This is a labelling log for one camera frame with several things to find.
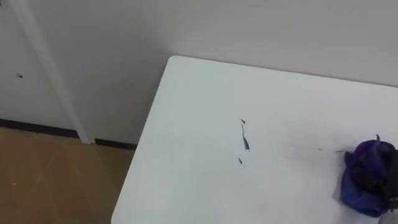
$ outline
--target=black baseboard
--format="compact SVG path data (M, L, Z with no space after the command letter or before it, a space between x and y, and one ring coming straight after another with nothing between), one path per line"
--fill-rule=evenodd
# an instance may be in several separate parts
M40 133L40 134L50 134L54 136L61 136L67 138L77 138L77 139L79 138L79 135L77 135L77 132L75 130L65 129L65 128L55 128L40 124L30 124L20 121L11 121L6 119L0 119L0 127L16 129L21 131L30 131L33 133ZM116 147L121 149L130 149L130 150L135 150L137 147L136 144L116 142L116 141L97 139L97 138L95 139L95 144L99 146L109 146L109 147Z
M79 135L77 135L77 132L75 130L65 129L65 128L55 128L39 124L30 124L19 121L10 121L6 119L0 119L0 127L17 129L21 131L30 131L34 133L51 134L67 138L77 138L77 139L79 138Z
M98 139L98 138L95 139L95 144L98 146L116 147L116 148L129 149L129 150L135 150L137 147L136 144L110 141L110 140L104 140L104 139Z

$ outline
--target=small dark fragment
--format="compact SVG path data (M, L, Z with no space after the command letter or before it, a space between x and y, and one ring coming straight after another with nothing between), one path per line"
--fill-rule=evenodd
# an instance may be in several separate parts
M244 149L245 150L249 150L250 147L249 147L248 140L246 140L246 138L244 136L243 136L243 142L244 142Z

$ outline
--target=purple cloth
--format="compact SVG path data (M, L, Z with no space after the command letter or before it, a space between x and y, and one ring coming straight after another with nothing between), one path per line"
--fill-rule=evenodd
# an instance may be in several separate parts
M351 178L351 169L360 161L362 168L381 180L387 180L388 171L377 153L380 144L379 136L377 136L377 140L362 142L354 153L346 152L346 170L341 180L341 201L357 212L370 217L380 217L386 212L386 203L381 195L369 193L357 186Z

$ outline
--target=debris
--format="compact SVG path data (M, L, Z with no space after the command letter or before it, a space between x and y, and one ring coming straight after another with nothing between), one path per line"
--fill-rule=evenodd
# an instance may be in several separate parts
M246 138L244 136L243 136L243 142L244 142L244 149L245 150L249 150L250 147L249 147L248 140L246 140Z
M243 124L242 124L241 126L242 126L242 138L243 138L243 143L244 143L244 149L245 149L245 150L249 150L249 149L250 149L250 147L249 147L249 142L248 142L248 140L246 140L246 138L244 137L244 128L243 128Z

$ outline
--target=tabletop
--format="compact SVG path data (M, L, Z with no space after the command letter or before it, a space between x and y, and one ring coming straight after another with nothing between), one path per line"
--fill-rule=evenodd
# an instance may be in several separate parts
M388 86L171 57L112 223L377 223L338 200L342 155L376 134L398 145L397 102Z

